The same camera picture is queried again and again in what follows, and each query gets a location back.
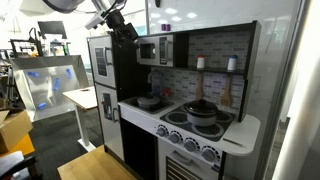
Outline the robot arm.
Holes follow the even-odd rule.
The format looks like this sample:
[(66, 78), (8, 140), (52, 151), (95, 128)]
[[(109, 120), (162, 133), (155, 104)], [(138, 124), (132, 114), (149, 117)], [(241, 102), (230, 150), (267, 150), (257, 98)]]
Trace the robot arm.
[[(42, 0), (48, 7), (59, 13), (69, 14), (78, 10), (78, 6), (85, 0)], [(125, 23), (121, 10), (126, 6), (127, 0), (111, 0), (107, 6), (104, 0), (90, 0), (95, 7), (94, 11), (84, 11), (92, 14), (92, 18), (85, 27), (96, 29), (99, 25), (106, 24), (108, 33), (115, 39), (116, 44), (122, 47), (125, 42), (136, 45), (138, 34), (131, 23)]]

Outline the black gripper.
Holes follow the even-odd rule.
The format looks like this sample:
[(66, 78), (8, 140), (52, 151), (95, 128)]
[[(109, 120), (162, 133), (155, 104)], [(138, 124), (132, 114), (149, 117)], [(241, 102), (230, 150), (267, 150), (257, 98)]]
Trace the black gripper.
[(122, 46), (125, 42), (136, 43), (138, 34), (131, 23), (126, 24), (119, 10), (114, 10), (106, 16), (107, 26), (112, 29), (110, 35)]

